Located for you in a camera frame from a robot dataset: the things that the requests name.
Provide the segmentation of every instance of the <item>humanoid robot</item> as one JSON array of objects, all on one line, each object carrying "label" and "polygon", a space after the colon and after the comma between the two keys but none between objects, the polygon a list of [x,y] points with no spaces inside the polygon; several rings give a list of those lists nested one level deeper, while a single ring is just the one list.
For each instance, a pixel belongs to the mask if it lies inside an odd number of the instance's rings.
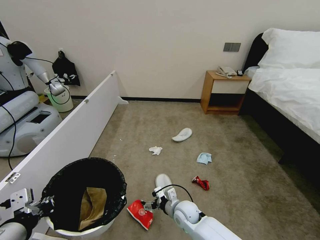
[{"label": "humanoid robot", "polygon": [[65,91],[57,78],[50,79],[40,61],[26,43],[0,36],[1,157],[30,153],[62,121],[58,111],[39,103],[29,87],[25,65],[48,85],[52,95]]}]

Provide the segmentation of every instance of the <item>black bag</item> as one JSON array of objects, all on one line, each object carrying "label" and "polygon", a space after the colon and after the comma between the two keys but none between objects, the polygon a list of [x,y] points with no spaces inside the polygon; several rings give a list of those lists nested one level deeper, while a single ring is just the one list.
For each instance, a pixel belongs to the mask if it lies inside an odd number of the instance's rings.
[{"label": "black bag", "polygon": [[74,63],[66,58],[63,51],[59,51],[58,54],[58,58],[52,65],[53,72],[58,74],[59,78],[63,78],[65,80],[65,85],[80,86],[80,80]]},{"label": "black bag", "polygon": [[[104,188],[107,200],[103,216],[78,230],[81,201],[87,187]],[[127,203],[127,184],[120,169],[103,158],[84,158],[56,173],[42,191],[42,199],[54,196],[54,211],[49,217],[54,229],[83,232],[111,222]]]}]

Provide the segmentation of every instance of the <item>light switch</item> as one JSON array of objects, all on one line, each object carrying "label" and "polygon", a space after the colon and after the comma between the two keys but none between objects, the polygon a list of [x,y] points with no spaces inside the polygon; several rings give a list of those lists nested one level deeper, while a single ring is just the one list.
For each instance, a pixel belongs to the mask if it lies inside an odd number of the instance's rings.
[{"label": "light switch", "polygon": [[225,43],[224,52],[239,52],[241,43]]}]

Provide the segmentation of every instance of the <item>nightstand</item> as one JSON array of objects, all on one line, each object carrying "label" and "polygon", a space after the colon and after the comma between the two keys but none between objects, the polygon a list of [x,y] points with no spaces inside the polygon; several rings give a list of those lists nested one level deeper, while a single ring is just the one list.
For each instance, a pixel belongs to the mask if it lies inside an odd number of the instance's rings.
[{"label": "nightstand", "polygon": [[251,79],[247,75],[231,79],[208,70],[203,83],[201,107],[205,114],[238,114]]}]

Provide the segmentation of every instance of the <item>white trash bin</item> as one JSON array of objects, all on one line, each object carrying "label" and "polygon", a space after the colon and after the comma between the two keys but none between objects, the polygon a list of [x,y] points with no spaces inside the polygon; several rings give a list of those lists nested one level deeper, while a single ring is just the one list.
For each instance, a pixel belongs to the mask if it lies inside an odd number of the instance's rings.
[{"label": "white trash bin", "polygon": [[[84,191],[88,186],[105,189],[104,212],[99,219],[79,230]],[[48,214],[46,222],[64,236],[85,240],[97,237],[110,228],[125,207],[126,188],[121,170],[106,159],[90,157],[72,162],[57,172],[42,191],[42,199],[54,196],[54,211]]]},{"label": "white trash bin", "polygon": [[58,112],[67,112],[73,108],[73,102],[72,102],[71,96],[69,96],[70,93],[67,90],[65,90],[63,93],[61,93],[58,96],[53,96],[50,93],[49,88],[46,88],[44,92],[48,95],[48,98],[52,103],[52,106],[55,107],[58,110]]},{"label": "white trash bin", "polygon": [[[51,222],[49,217],[45,217],[47,224],[49,227],[54,230],[53,223]],[[109,222],[107,225],[102,225],[99,227],[91,228],[83,232],[71,232],[71,231],[66,231],[62,229],[55,230],[57,233],[60,233],[61,235],[68,236],[68,237],[79,237],[80,239],[90,239],[97,237],[107,231],[111,225],[113,224],[115,218]]]}]

